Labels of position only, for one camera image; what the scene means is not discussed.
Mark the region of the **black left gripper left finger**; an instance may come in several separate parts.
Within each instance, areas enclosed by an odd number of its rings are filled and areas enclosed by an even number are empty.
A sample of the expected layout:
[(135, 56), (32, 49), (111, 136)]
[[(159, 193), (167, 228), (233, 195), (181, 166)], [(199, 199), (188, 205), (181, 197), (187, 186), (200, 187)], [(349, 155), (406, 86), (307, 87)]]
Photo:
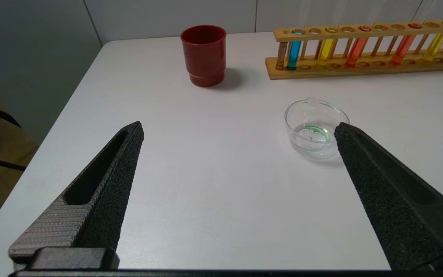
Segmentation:
[(121, 128), (11, 244), (14, 267), (44, 247), (116, 250), (143, 140), (139, 121)]

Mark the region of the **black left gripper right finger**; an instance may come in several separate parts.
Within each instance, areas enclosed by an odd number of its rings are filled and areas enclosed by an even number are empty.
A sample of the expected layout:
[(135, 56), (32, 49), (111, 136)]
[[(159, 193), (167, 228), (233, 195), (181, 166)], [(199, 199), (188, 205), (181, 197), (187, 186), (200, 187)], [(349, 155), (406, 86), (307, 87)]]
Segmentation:
[(443, 271), (443, 195), (359, 128), (334, 136), (390, 268)]

